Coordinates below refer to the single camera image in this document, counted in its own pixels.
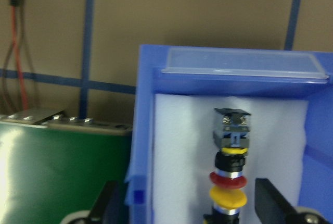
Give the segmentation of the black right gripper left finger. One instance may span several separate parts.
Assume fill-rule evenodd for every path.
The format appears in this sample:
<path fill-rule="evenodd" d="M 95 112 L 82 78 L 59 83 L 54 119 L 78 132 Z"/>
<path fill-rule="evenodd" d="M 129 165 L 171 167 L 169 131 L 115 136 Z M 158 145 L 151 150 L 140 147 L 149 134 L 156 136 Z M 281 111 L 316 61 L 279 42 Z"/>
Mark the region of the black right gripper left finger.
<path fill-rule="evenodd" d="M 118 223 L 120 191 L 116 181 L 107 181 L 97 197 L 87 223 Z"/>

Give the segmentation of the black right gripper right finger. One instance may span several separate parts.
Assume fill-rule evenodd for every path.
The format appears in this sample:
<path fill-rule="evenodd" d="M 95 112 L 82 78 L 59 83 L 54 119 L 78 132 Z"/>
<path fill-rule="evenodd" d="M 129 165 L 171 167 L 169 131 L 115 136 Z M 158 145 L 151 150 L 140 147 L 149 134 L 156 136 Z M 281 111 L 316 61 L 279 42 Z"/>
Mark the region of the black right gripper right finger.
<path fill-rule="evenodd" d="M 261 223 L 302 223 L 302 216 L 267 178 L 255 179 L 254 209 Z"/>

